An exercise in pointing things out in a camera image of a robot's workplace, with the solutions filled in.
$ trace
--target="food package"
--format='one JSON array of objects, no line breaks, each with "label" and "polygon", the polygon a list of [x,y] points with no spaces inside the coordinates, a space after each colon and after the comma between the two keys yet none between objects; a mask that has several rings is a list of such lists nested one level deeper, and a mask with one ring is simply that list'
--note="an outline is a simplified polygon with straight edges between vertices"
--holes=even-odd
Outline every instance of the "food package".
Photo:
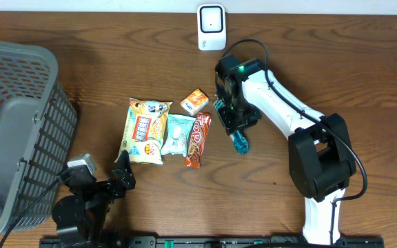
[{"label": "food package", "polygon": [[162,165],[160,151],[170,106],[171,102],[130,98],[119,155],[126,149],[132,163]]},{"label": "food package", "polygon": [[168,115],[168,137],[162,147],[162,155],[183,154],[186,157],[187,140],[195,120],[194,117],[179,114]]},{"label": "food package", "polygon": [[201,155],[205,148],[205,139],[210,130],[212,115],[199,112],[197,114],[187,149],[187,157],[185,159],[186,167],[200,168]]},{"label": "food package", "polygon": [[197,114],[198,111],[203,109],[210,102],[210,99],[200,89],[194,90],[180,105],[191,116]]}]

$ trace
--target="blue plastic wrapper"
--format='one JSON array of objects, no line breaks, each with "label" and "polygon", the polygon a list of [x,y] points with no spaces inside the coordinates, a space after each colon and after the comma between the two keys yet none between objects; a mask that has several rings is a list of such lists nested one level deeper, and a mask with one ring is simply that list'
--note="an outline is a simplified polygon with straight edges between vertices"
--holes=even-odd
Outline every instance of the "blue plastic wrapper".
[{"label": "blue plastic wrapper", "polygon": [[162,147],[162,155],[183,154],[186,157],[187,140],[195,120],[194,117],[168,114],[168,137]]}]

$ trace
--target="white backdrop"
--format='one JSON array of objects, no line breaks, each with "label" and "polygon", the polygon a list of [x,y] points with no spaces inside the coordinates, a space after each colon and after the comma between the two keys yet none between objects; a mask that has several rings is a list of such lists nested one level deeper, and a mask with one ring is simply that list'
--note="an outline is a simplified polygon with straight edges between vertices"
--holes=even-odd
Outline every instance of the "white backdrop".
[{"label": "white backdrop", "polygon": [[397,14],[397,0],[0,0],[0,10],[192,13],[216,2],[228,13]]}]

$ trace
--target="gray plastic basket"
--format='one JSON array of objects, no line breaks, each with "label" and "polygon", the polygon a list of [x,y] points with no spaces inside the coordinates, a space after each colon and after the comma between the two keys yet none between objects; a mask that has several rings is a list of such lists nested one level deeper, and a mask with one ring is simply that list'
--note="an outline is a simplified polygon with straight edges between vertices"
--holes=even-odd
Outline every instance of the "gray plastic basket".
[{"label": "gray plastic basket", "polygon": [[[67,156],[77,116],[45,48],[0,41],[0,233],[54,180]],[[15,230],[50,215],[56,188]]]}]

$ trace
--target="wooden table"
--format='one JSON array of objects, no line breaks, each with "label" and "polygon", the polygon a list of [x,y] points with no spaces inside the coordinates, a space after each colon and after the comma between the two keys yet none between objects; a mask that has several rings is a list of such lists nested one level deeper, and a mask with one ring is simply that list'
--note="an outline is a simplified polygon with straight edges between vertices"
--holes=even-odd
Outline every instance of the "wooden table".
[{"label": "wooden table", "polygon": [[[344,202],[340,230],[381,235],[397,247],[397,17],[229,14],[228,41],[256,38],[270,51],[277,79],[299,99],[347,122],[369,177],[359,200]],[[129,97],[174,101],[170,113],[200,87],[215,100],[214,66],[221,52],[197,48],[195,14],[0,12],[0,40],[52,51],[59,80],[81,107],[71,156],[90,153],[108,178],[117,156]],[[240,60],[263,58],[255,44]],[[136,189],[113,204],[106,228],[160,236],[270,236],[301,231],[304,200],[288,172],[287,141],[263,118],[247,131],[251,152],[236,153],[214,115],[200,169],[183,157],[164,166],[133,165]],[[360,190],[359,174],[346,194]],[[62,187],[58,198],[68,195]],[[55,235],[49,220],[13,233],[7,247],[37,247]]]}]

